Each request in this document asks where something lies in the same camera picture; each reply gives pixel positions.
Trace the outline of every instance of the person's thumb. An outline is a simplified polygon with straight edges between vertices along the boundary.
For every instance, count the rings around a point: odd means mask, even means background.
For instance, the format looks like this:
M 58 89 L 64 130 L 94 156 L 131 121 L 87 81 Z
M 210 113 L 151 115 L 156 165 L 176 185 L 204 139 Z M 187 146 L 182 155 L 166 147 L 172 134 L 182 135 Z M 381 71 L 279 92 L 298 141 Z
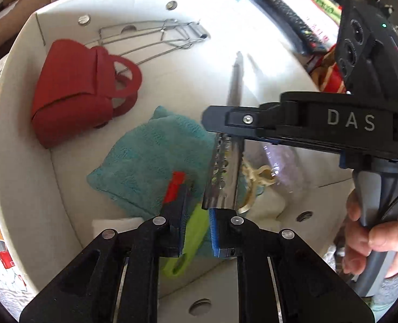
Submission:
M 368 244 L 374 251 L 398 251 L 398 222 L 373 227 L 368 235 Z

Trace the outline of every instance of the microfiber cloth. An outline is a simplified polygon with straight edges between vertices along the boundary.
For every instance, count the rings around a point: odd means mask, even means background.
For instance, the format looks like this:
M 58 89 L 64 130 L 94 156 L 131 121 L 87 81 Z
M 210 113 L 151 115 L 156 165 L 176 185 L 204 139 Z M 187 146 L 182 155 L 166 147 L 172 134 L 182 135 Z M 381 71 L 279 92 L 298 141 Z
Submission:
M 157 107 L 148 123 L 115 143 L 87 181 L 127 216 L 148 220 L 160 213 L 172 172 L 183 171 L 194 181 L 190 215 L 203 197 L 214 138 L 194 120 Z M 198 254 L 212 255 L 209 232 Z

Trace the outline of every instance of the teal cloth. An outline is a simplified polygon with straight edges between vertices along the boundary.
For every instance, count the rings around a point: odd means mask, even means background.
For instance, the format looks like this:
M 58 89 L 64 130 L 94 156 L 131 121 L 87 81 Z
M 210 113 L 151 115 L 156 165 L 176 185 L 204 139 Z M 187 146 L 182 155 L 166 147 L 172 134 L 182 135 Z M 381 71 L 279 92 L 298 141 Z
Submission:
M 203 197 L 214 137 L 194 120 L 157 107 L 148 123 L 115 143 L 87 181 L 127 216 L 148 220 L 160 213 L 172 172 L 183 171 L 194 181 L 190 215 Z M 209 232 L 198 254 L 211 256 Z

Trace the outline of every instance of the hand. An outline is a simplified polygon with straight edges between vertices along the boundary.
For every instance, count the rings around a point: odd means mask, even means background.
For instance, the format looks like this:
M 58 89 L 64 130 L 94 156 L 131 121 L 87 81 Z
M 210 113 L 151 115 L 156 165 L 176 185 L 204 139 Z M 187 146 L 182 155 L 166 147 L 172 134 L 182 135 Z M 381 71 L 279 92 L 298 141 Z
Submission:
M 342 261 L 344 273 L 361 274 L 366 266 L 366 256 L 374 251 L 396 251 L 395 259 L 386 278 L 398 273 L 398 222 L 387 222 L 373 227 L 370 232 L 359 223 L 361 207 L 356 191 L 347 199 L 349 220 L 345 227 L 345 257 Z

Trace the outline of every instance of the gray handle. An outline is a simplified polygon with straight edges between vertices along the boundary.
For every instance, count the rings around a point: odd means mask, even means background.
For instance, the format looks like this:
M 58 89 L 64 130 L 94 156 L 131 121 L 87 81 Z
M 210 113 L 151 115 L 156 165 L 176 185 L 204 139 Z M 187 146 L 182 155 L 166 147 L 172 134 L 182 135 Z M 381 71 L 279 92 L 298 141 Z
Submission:
M 371 229 L 378 223 L 398 220 L 398 203 L 382 220 L 377 219 L 398 196 L 397 174 L 353 171 L 353 180 L 361 205 L 362 226 Z M 365 270 L 351 280 L 350 286 L 361 297 L 374 296 L 381 288 L 394 257 L 394 251 L 372 251 L 366 259 Z

